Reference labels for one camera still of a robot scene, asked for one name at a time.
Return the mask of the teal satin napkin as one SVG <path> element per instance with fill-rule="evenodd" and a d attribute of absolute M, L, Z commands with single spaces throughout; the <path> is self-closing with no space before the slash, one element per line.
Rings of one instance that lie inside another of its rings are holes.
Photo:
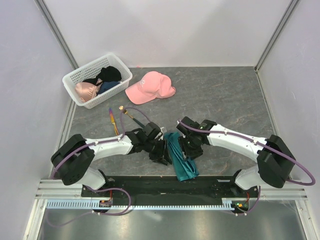
<path fill-rule="evenodd" d="M 164 135 L 169 156 L 179 182 L 193 179 L 199 175 L 195 161 L 185 157 L 179 144 L 180 134 L 178 132 L 167 132 Z"/>

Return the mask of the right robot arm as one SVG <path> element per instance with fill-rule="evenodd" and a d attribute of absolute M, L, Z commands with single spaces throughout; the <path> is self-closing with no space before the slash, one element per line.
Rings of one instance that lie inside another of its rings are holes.
<path fill-rule="evenodd" d="M 295 166 L 292 153 L 277 135 L 272 134 L 269 138 L 246 135 L 211 120 L 198 123 L 187 116 L 176 128 L 182 133 L 179 144 L 187 157 L 200 157 L 202 146 L 207 145 L 228 149 L 255 162 L 254 166 L 239 169 L 233 175 L 229 191 L 235 197 L 263 184 L 281 189 Z"/>

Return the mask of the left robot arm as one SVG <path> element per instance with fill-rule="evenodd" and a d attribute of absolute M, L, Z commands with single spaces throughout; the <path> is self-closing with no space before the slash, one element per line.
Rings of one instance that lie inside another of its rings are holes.
<path fill-rule="evenodd" d="M 62 180 L 65 186 L 80 183 L 104 197 L 109 193 L 110 185 L 103 171 L 90 167 L 92 162 L 142 151 L 148 153 L 154 163 L 165 166 L 172 163 L 163 129 L 154 122 L 108 138 L 91 139 L 75 134 L 52 155 L 51 178 Z"/>

